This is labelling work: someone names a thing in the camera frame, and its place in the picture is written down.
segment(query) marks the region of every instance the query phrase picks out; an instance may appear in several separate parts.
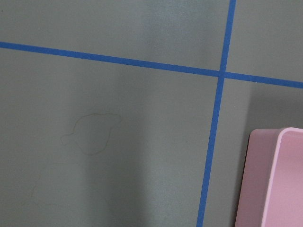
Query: blue painter's tape line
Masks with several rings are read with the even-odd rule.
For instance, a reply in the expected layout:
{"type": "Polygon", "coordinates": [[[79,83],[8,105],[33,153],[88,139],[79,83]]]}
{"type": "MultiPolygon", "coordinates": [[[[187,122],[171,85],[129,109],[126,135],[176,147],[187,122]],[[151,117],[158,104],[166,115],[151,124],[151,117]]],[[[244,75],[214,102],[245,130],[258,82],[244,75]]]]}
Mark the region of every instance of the blue painter's tape line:
{"type": "Polygon", "coordinates": [[[204,221],[206,199],[207,199],[210,173],[211,173],[211,169],[212,169],[212,162],[213,162],[213,156],[214,156],[214,145],[215,145],[215,140],[216,140],[216,135],[217,135],[217,127],[218,127],[218,121],[219,121],[219,113],[220,113],[221,99],[222,99],[222,93],[223,93],[223,86],[224,86],[224,77],[219,77],[218,83],[217,83],[215,101],[214,101],[214,111],[213,111],[212,124],[211,124],[211,128],[210,128],[210,136],[209,136],[209,141],[208,141],[208,149],[207,149],[207,155],[206,155],[205,170],[204,170],[204,176],[203,176],[203,182],[202,182],[202,191],[201,191],[201,198],[200,198],[196,227],[202,227],[203,221],[204,221]]]}
{"type": "Polygon", "coordinates": [[[100,54],[59,50],[59,49],[54,49],[54,48],[30,46],[30,45],[24,45],[24,44],[13,44],[13,43],[0,42],[0,48],[27,51],[27,52],[35,52],[35,53],[44,53],[44,54],[86,59],[86,60],[93,60],[93,61],[103,61],[103,62],[109,62],[109,63],[123,64],[123,65],[132,65],[132,66],[138,66],[138,67],[144,67],[144,68],[150,68],[150,69],[191,73],[191,74],[211,76],[211,77],[219,76],[219,71],[216,71],[216,70],[207,70],[207,69],[200,69],[200,68],[194,68],[194,67],[188,67],[188,66],[164,64],[164,63],[158,63],[158,62],[152,62],[152,61],[141,61],[141,60],[128,59],[128,58],[119,58],[119,57],[112,57],[112,56],[106,56],[106,55],[100,55],[100,54]]]}
{"type": "Polygon", "coordinates": [[[236,8],[236,0],[230,0],[227,21],[226,21],[225,36],[224,36],[224,42],[222,48],[222,56],[221,56],[221,64],[220,64],[221,72],[226,71],[229,46],[232,37],[232,24],[233,24],[233,17],[235,14],[235,8],[236,8]]]}
{"type": "Polygon", "coordinates": [[[285,87],[303,88],[303,82],[286,80],[286,79],[275,79],[269,77],[259,77],[259,76],[252,76],[252,75],[233,73],[233,72],[226,72],[225,78],[251,81],[251,82],[257,82],[263,84],[272,84],[272,85],[285,86],[285,87]]]}
{"type": "Polygon", "coordinates": [[[224,36],[224,42],[222,48],[220,75],[218,78],[216,96],[214,101],[214,111],[213,111],[212,124],[211,124],[210,135],[209,135],[209,142],[208,142],[207,155],[205,161],[205,169],[204,169],[202,191],[201,191],[201,198],[200,198],[196,227],[203,227],[207,194],[208,194],[213,156],[214,156],[214,146],[215,146],[219,114],[220,114],[220,106],[221,106],[221,100],[223,95],[224,77],[225,77],[226,66],[227,66],[229,46],[232,36],[232,24],[233,24],[235,7],[236,7],[236,0],[230,0],[229,8],[228,8],[228,16],[226,21],[225,36],[224,36]]]}

